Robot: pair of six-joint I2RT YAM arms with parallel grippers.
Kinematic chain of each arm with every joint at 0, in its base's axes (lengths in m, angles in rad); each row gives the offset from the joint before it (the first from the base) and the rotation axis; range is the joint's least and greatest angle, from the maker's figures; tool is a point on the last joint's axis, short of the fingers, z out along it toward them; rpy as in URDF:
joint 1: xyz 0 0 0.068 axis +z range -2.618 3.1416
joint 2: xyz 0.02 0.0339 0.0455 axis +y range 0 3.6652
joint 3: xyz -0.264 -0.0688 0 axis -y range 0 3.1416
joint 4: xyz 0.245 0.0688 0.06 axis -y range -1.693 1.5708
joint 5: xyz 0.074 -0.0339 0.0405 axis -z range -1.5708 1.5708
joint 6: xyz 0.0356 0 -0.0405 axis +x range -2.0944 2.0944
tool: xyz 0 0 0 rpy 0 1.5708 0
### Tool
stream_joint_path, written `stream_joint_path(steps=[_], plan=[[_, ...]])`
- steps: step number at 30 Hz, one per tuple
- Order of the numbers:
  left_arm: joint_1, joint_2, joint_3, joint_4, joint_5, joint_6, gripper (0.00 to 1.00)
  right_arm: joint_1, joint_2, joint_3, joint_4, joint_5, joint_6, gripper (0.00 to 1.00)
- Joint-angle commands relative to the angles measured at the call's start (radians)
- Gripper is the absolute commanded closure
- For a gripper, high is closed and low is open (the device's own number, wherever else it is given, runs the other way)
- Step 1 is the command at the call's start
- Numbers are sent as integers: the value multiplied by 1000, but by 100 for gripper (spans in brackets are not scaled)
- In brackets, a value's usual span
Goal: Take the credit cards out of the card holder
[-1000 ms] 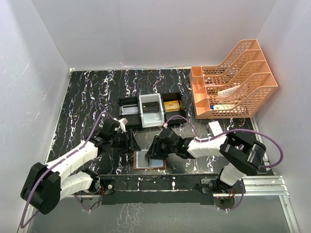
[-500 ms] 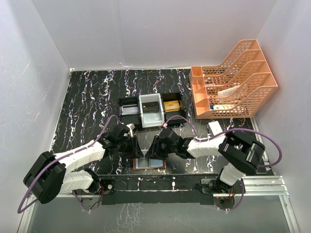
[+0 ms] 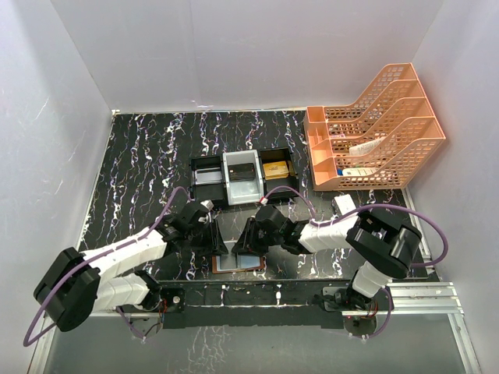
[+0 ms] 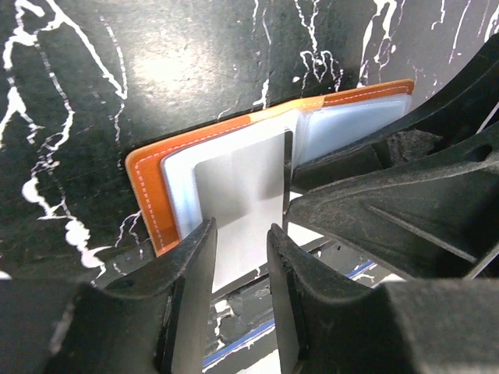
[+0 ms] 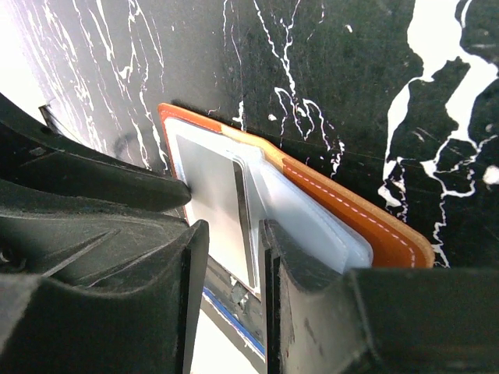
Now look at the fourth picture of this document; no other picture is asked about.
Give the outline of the brown leather card holder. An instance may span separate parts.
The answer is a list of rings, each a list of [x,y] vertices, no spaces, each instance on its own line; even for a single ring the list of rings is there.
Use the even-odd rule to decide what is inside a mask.
[[[154,251],[214,218],[212,289],[235,288],[267,261],[264,232],[282,221],[292,172],[400,119],[413,89],[402,79],[294,99],[132,151],[126,170]]]

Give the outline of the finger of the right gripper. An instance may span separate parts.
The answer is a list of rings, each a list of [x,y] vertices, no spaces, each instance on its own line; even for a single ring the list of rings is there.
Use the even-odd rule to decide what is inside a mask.
[[[298,166],[288,219],[405,279],[498,275],[498,38],[441,91]]]

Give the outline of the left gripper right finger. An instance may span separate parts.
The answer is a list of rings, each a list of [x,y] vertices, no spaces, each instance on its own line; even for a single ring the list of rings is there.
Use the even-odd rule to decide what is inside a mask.
[[[412,280],[368,288],[277,225],[267,258],[283,373],[495,373],[498,282]]]

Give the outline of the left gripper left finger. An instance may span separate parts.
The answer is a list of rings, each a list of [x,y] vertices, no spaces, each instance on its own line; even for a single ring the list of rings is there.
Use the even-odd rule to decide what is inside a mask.
[[[1,282],[4,373],[199,373],[217,249],[215,219],[105,288]]]

